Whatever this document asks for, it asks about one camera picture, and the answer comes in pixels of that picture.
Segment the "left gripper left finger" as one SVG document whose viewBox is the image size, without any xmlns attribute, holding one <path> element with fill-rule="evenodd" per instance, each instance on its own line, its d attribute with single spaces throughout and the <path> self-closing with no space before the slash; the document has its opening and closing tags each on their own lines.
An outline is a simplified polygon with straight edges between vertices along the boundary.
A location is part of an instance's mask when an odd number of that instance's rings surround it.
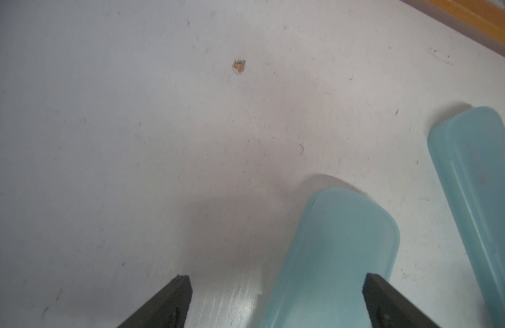
<svg viewBox="0 0 505 328">
<path fill-rule="evenodd" d="M 176 276 L 118 328 L 183 328 L 191 301 L 189 276 Z"/>
</svg>

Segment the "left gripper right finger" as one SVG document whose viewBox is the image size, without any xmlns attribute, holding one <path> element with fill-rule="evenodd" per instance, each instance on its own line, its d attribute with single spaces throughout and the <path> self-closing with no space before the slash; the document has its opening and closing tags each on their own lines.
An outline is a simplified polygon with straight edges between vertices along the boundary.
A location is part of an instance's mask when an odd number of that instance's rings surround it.
<svg viewBox="0 0 505 328">
<path fill-rule="evenodd" d="M 372 327 L 440 327 L 378 274 L 366 275 L 363 296 Z"/>
</svg>

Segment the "teal pencil case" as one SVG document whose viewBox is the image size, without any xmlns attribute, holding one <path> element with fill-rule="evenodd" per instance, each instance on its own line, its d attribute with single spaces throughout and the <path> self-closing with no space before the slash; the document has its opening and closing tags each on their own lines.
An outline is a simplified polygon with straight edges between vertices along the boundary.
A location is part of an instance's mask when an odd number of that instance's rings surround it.
<svg viewBox="0 0 505 328">
<path fill-rule="evenodd" d="M 298 224 L 260 327 L 370 327 L 369 273 L 389 279 L 400 245 L 395 220 L 349 189 L 313 195 Z"/>
<path fill-rule="evenodd" d="M 491 107 L 437 123 L 427 138 L 485 307 L 505 327 L 505 125 Z"/>
</svg>

